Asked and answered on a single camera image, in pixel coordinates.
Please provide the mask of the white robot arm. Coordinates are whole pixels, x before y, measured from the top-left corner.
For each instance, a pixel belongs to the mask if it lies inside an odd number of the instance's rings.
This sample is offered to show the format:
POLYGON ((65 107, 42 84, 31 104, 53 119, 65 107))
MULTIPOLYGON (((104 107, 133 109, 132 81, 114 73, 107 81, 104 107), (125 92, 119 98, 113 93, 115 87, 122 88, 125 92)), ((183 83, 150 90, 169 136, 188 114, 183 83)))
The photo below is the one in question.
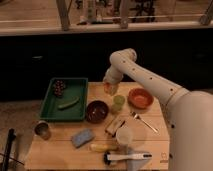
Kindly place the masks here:
POLYGON ((213 171, 213 95, 189 91, 136 59, 132 48, 113 52, 103 81, 117 86, 126 74, 165 106, 171 124, 168 171, 213 171))

